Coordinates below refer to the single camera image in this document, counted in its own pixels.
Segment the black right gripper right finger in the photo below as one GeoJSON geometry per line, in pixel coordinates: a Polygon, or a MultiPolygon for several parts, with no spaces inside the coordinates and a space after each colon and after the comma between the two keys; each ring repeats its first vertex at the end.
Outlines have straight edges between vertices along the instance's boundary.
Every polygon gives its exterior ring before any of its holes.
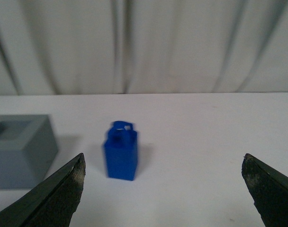
{"type": "Polygon", "coordinates": [[[288,227],[288,177],[247,153],[242,177],[266,227],[288,227]]]}

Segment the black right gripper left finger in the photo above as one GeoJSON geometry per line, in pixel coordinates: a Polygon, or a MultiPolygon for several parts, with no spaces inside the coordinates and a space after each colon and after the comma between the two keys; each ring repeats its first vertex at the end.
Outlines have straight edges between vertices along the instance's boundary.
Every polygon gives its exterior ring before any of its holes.
{"type": "Polygon", "coordinates": [[[81,201],[86,173],[84,154],[0,211],[0,227],[67,227],[81,201]]]}

